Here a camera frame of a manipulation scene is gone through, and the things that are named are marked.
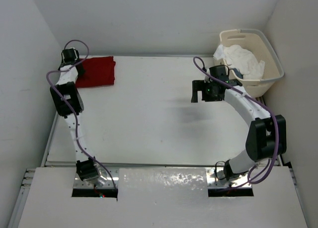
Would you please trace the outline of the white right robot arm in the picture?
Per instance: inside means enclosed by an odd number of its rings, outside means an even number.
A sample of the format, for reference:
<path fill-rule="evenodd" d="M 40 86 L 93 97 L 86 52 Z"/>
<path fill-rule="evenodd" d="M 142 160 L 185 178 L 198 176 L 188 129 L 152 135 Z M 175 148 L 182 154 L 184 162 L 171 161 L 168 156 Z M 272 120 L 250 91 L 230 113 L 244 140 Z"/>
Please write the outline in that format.
<path fill-rule="evenodd" d="M 198 102 L 198 92 L 205 102 L 225 101 L 231 105 L 249 126 L 243 151 L 225 162 L 222 178 L 230 181 L 249 172 L 259 162 L 268 159 L 269 168 L 260 179 L 252 179 L 253 184 L 263 181 L 270 173 L 277 156 L 287 150 L 286 120 L 282 115 L 274 115 L 270 109 L 252 98 L 237 79 L 230 79 L 224 65 L 209 69 L 199 67 L 204 80 L 192 82 L 192 103 Z"/>

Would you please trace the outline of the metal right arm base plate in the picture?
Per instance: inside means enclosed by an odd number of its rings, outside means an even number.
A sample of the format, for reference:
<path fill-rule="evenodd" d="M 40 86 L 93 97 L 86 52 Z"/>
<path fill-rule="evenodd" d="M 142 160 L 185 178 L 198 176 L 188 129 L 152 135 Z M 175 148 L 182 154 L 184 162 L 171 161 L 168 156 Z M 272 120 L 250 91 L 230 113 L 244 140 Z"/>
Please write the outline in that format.
<path fill-rule="evenodd" d="M 237 187 L 238 189 L 252 188 L 252 185 L 247 182 L 247 174 L 238 175 L 230 180 L 226 180 L 223 167 L 206 168 L 206 180 L 208 189 L 226 189 L 230 187 Z"/>

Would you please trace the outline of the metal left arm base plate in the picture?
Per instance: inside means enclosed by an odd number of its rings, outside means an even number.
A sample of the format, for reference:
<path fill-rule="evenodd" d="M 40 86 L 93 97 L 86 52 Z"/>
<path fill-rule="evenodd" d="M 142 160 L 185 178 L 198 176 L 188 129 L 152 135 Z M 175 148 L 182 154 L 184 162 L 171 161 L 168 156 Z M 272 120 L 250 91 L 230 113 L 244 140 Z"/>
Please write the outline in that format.
<path fill-rule="evenodd" d="M 107 172 L 100 165 L 97 166 L 99 177 L 93 178 L 91 180 L 80 180 L 80 177 L 76 174 L 73 188 L 74 189 L 113 189 L 118 188 L 119 181 L 119 167 L 111 166 L 107 167 Z"/>

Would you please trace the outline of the red polo t shirt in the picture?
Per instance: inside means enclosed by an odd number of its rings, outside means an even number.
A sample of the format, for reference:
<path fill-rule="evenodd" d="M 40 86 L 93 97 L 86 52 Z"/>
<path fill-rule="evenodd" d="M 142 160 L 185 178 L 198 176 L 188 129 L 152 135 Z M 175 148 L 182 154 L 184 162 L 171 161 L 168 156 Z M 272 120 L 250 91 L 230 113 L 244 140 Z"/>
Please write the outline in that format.
<path fill-rule="evenodd" d="M 86 59 L 82 65 L 85 72 L 82 76 L 78 76 L 77 88 L 112 86 L 115 84 L 116 62 L 113 56 Z"/>

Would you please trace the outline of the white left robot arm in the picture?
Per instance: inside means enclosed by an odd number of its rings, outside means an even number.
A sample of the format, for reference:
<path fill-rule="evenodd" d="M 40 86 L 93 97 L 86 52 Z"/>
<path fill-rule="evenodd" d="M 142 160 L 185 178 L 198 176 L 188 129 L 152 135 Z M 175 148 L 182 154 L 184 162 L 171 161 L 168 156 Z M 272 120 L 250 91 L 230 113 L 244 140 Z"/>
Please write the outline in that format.
<path fill-rule="evenodd" d="M 80 114 L 84 106 L 76 88 L 78 76 L 84 74 L 79 52 L 75 48 L 65 48 L 61 52 L 62 62 L 58 72 L 59 79 L 50 86 L 50 93 L 59 116 L 63 117 L 73 140 L 76 156 L 76 172 L 82 181 L 90 181 L 99 177 L 95 157 L 89 155 L 83 132 L 81 130 Z"/>

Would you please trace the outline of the white t shirt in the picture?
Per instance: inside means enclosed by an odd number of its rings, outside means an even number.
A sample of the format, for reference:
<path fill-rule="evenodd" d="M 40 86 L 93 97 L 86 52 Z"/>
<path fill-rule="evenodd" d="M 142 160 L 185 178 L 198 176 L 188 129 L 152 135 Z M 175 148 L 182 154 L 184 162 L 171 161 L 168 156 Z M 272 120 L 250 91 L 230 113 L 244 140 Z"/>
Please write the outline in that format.
<path fill-rule="evenodd" d="M 265 62 L 258 60 L 249 50 L 240 45 L 225 47 L 219 45 L 214 52 L 214 59 L 224 59 L 229 68 L 237 68 L 243 75 L 243 79 L 262 79 L 265 69 Z"/>

